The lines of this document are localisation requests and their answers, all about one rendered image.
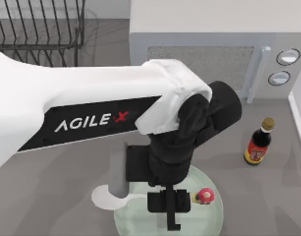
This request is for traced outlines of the pale green glass plate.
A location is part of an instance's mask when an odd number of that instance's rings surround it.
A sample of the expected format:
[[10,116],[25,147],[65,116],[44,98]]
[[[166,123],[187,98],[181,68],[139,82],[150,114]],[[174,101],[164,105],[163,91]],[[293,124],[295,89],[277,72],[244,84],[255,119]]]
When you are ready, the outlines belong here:
[[176,214],[176,222],[181,225],[179,231],[168,231],[166,214],[150,213],[147,200],[137,198],[114,212],[116,229],[120,236],[219,236],[224,220],[221,195],[213,181],[200,169],[191,166],[188,176],[176,189],[186,189],[196,193],[209,187],[215,199],[209,205],[192,204],[188,213]]

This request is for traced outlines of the red mushroom toy figure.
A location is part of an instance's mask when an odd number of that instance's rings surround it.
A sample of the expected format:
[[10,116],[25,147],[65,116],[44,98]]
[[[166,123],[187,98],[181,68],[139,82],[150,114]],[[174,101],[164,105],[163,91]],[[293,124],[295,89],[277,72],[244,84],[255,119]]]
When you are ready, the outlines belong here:
[[200,205],[209,205],[215,199],[215,193],[211,188],[202,188],[197,193],[191,193],[191,202]]

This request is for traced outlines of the dark sauce bottle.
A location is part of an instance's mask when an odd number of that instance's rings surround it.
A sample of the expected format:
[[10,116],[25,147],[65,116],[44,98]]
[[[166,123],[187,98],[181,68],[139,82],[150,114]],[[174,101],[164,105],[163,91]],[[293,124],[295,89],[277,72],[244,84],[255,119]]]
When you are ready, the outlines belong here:
[[259,165],[271,144],[271,132],[274,129],[274,119],[264,118],[261,127],[255,130],[244,152],[244,160],[250,165]]

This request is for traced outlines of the pale microwave door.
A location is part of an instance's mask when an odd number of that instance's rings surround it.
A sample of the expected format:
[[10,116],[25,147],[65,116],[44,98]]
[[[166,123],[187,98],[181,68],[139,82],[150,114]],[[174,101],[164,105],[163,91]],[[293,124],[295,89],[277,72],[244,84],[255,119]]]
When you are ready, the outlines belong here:
[[261,49],[271,42],[271,36],[262,33],[131,33],[130,62],[178,59],[204,82],[225,82],[247,99]]

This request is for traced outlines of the pale microwave oven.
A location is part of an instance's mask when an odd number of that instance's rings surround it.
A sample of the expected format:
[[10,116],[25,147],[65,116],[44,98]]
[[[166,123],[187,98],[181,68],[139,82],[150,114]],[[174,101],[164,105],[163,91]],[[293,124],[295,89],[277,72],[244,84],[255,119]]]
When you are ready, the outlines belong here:
[[[255,99],[286,99],[301,71],[297,62],[276,62],[281,51],[301,53],[301,0],[131,0],[131,33],[219,32],[262,33],[271,36],[271,53]],[[271,74],[290,73],[282,86],[268,82]]]

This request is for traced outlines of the round microwave knob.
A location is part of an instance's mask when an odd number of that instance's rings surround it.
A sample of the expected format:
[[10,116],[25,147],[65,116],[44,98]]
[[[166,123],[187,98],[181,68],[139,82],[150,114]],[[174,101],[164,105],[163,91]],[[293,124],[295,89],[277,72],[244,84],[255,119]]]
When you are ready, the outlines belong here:
[[298,49],[291,48],[289,50],[281,51],[276,57],[276,62],[282,66],[288,66],[297,62],[300,57],[300,51]]
[[282,86],[287,83],[291,78],[291,75],[287,71],[280,71],[273,73],[269,76],[268,82],[272,86]]

